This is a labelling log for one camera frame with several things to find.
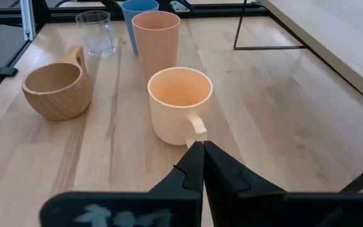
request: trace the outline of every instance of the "wooden cup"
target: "wooden cup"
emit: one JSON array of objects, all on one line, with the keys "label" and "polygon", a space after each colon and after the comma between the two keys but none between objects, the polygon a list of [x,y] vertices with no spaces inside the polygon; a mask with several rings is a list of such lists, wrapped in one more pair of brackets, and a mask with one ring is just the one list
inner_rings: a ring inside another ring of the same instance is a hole
[{"label": "wooden cup", "polygon": [[32,71],[22,90],[29,104],[50,120],[68,120],[83,113],[92,98],[82,46],[72,47],[59,62]]}]

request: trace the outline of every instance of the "black metal frame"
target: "black metal frame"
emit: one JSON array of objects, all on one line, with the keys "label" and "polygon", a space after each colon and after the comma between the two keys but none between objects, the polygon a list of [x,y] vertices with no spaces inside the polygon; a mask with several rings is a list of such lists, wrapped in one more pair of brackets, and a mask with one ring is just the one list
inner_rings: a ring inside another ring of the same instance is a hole
[{"label": "black metal frame", "polygon": [[[170,0],[157,0],[160,5],[160,10],[173,11],[170,7]],[[185,0],[179,0],[184,5],[188,4]],[[121,11],[110,12],[104,7],[83,7],[83,8],[49,8],[45,0],[32,0],[33,12],[35,17],[35,23],[37,25],[36,32],[38,33],[46,23],[68,23],[75,22],[75,17],[79,13],[83,13],[91,10],[104,10],[111,14],[113,21],[124,20]],[[211,17],[236,17],[239,16],[238,29],[236,30],[233,49],[234,50],[284,50],[284,49],[308,49],[317,57],[319,57],[325,64],[327,64],[332,70],[340,75],[329,63],[321,58],[312,48],[306,45],[294,32],[292,32],[286,25],[284,25],[276,16],[274,16],[268,9],[262,6],[260,3],[247,3],[244,0],[243,4],[188,4],[187,7],[190,12],[178,13],[180,18],[211,18]],[[237,41],[239,32],[244,16],[269,16],[275,22],[277,22],[282,28],[287,30],[294,38],[296,38],[302,45],[293,46],[258,46],[258,47],[237,47]],[[0,25],[20,26],[21,11],[20,9],[0,9]],[[12,59],[6,64],[7,67],[15,65],[16,61],[21,57],[25,50],[31,44],[30,41],[24,43],[20,47],[19,51],[12,57]],[[363,174],[359,178],[356,178],[351,182],[343,191],[360,191],[363,189]]]},{"label": "black metal frame", "polygon": [[[247,10],[246,6],[247,6],[247,0],[245,0],[243,2],[243,7],[241,8],[241,15],[239,17],[238,29],[236,30],[236,35],[234,37],[234,43],[233,43],[233,49],[234,50],[286,50],[286,49],[304,49],[304,48],[306,48],[305,45],[237,47],[236,44],[238,43],[240,28],[241,28],[241,25],[242,25],[243,17],[245,16],[245,12]],[[251,3],[251,6],[265,9],[265,7],[262,4],[256,3],[256,2]]]}]

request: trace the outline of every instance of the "mug rim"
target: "mug rim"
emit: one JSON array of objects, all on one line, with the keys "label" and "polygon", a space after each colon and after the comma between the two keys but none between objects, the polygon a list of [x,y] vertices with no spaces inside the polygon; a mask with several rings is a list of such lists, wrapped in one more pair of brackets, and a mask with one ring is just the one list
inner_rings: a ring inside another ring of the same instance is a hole
[{"label": "mug rim", "polygon": [[[104,14],[105,16],[107,16],[106,19],[104,20],[100,20],[100,21],[93,21],[93,22],[82,22],[82,21],[79,21],[78,18],[80,18],[81,16],[83,15],[86,15],[88,13],[101,13],[101,14]],[[110,13],[106,12],[106,11],[103,11],[103,10],[91,10],[91,11],[86,11],[86,12],[83,12],[83,13],[79,13],[78,15],[75,16],[75,21],[76,23],[79,23],[79,24],[82,24],[82,25],[96,25],[96,24],[100,24],[100,23],[103,23],[107,20],[110,20]]]},{"label": "mug rim", "polygon": [[[69,85],[61,88],[61,89],[58,89],[58,90],[54,90],[54,91],[44,91],[44,92],[40,92],[40,91],[33,91],[31,89],[29,89],[27,86],[26,86],[26,81],[27,79],[29,78],[29,76],[34,73],[35,71],[38,71],[40,69],[43,69],[45,67],[50,67],[50,66],[54,66],[54,65],[57,65],[57,64],[69,64],[69,65],[72,65],[72,66],[75,66],[79,69],[79,74],[78,74],[78,77]],[[61,92],[61,91],[64,91],[68,88],[70,88],[72,85],[74,85],[75,83],[77,83],[80,79],[81,79],[81,75],[83,74],[83,70],[82,70],[82,67],[76,65],[76,64],[73,64],[73,63],[69,63],[69,62],[55,62],[55,63],[51,63],[51,64],[47,64],[45,66],[42,66],[42,67],[39,67],[35,70],[33,70],[32,72],[30,72],[27,77],[23,80],[23,83],[22,83],[22,89],[25,90],[27,93],[30,93],[32,95],[51,95],[51,94],[55,94],[55,93],[58,93],[58,92]]]},{"label": "mug rim", "polygon": [[[170,104],[167,104],[165,102],[162,102],[161,100],[158,100],[153,94],[152,94],[152,91],[151,91],[151,83],[153,81],[153,79],[158,76],[160,73],[163,73],[165,71],[170,71],[170,70],[174,70],[174,69],[187,69],[189,71],[194,71],[196,73],[199,73],[201,74],[202,76],[204,76],[204,78],[208,81],[209,85],[210,85],[210,89],[209,89],[209,92],[208,92],[208,95],[203,99],[201,100],[200,102],[196,103],[196,104],[193,104],[193,105],[188,105],[188,106],[177,106],[177,105],[170,105]],[[153,76],[151,76],[151,79],[149,79],[148,81],[148,85],[147,85],[147,89],[148,89],[148,93],[149,93],[149,96],[153,98],[153,100],[155,100],[156,102],[166,106],[166,107],[169,107],[169,108],[175,108],[175,109],[187,109],[187,108],[193,108],[193,107],[197,107],[203,103],[205,103],[212,95],[212,90],[213,90],[213,87],[212,87],[212,82],[211,80],[208,78],[207,75],[205,75],[203,72],[200,72],[196,69],[192,69],[192,68],[189,68],[189,67],[169,67],[167,69],[162,69],[160,70],[159,72],[155,73]]]},{"label": "mug rim", "polygon": [[153,10],[155,8],[158,8],[159,7],[159,3],[155,0],[145,0],[145,1],[150,1],[150,2],[155,2],[156,3],[156,6],[152,9],[145,9],[145,10],[132,10],[132,9],[127,9],[127,8],[124,8],[123,5],[127,2],[132,2],[132,1],[140,1],[140,0],[126,0],[125,2],[123,2],[120,7],[124,10],[127,10],[129,12],[134,12],[134,13],[140,13],[140,12],[146,12],[146,11],[150,11],[150,10]]},{"label": "mug rim", "polygon": [[[177,21],[177,23],[176,23],[175,25],[173,25],[173,26],[170,26],[170,27],[168,27],[168,28],[158,28],[158,29],[153,29],[153,28],[144,28],[144,27],[138,26],[138,25],[136,25],[136,24],[134,23],[134,20],[135,20],[138,16],[143,16],[143,15],[148,14],[148,13],[164,13],[164,14],[170,14],[170,15],[176,16],[176,17],[177,17],[177,19],[178,19],[178,21]],[[133,26],[136,26],[136,27],[137,27],[137,28],[139,28],[139,29],[143,29],[143,30],[147,30],[147,31],[164,31],[164,30],[172,29],[172,28],[175,28],[175,27],[179,26],[179,24],[180,24],[180,17],[179,17],[179,16],[177,16],[176,14],[174,14],[174,13],[170,13],[170,12],[166,12],[166,11],[159,11],[159,10],[158,10],[158,11],[146,11],[146,12],[140,13],[140,14],[136,15],[135,17],[133,17],[133,18],[132,18],[132,20],[131,20],[131,22],[132,22],[132,25],[133,25]]]}]

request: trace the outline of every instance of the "wooden table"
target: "wooden table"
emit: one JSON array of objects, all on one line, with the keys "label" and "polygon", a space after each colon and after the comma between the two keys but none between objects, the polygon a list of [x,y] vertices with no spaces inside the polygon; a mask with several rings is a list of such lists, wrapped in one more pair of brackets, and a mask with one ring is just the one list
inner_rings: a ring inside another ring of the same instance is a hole
[{"label": "wooden table", "polygon": [[[288,191],[339,191],[363,172],[363,96],[310,51],[233,51],[238,18],[183,20],[178,65],[214,84],[208,139]],[[47,24],[0,85],[0,226],[37,226],[67,190],[147,191],[186,152],[154,134],[146,86],[123,22],[117,52],[88,57],[90,108],[65,122],[37,114],[25,76],[82,43],[74,23]],[[298,45],[270,18],[245,18],[238,45]],[[211,226],[207,201],[203,226]]]},{"label": "wooden table", "polygon": [[261,0],[363,93],[363,0]]}]

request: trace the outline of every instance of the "cup handle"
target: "cup handle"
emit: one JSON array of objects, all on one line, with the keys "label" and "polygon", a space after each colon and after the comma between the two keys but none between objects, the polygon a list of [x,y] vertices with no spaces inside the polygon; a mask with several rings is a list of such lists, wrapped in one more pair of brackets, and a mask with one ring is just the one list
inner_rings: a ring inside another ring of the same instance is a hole
[{"label": "cup handle", "polygon": [[83,47],[81,45],[74,45],[64,54],[60,62],[77,64],[81,66],[82,70],[88,74],[86,70],[85,56],[83,54]]},{"label": "cup handle", "polygon": [[193,138],[186,139],[187,148],[190,148],[195,141],[204,142],[207,140],[207,129],[205,128],[205,125],[199,116],[191,115],[187,117],[187,119],[193,127],[194,136],[195,136]]}]

